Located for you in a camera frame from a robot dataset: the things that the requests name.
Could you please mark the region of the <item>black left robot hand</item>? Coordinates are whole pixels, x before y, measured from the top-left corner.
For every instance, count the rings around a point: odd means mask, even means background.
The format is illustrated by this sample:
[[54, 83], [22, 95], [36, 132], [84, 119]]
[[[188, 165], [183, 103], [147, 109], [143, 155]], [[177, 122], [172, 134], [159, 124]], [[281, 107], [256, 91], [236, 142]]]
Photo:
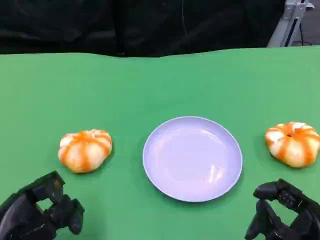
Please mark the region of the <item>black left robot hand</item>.
[[79, 235], [85, 209], [64, 193], [64, 184], [52, 171], [10, 195], [0, 206], [0, 238], [54, 240], [64, 228]]

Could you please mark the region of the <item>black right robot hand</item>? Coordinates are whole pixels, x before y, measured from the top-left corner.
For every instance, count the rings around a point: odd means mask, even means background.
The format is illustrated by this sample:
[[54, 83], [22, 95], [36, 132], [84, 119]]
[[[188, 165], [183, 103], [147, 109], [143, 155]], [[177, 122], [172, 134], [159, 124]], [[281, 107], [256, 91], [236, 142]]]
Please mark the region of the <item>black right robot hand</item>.
[[[256, 213], [246, 231], [245, 239], [253, 240], [259, 234], [266, 240], [318, 240], [320, 238], [320, 205], [283, 179], [259, 185], [253, 192], [258, 198]], [[268, 203], [277, 200], [297, 213], [288, 226]]]

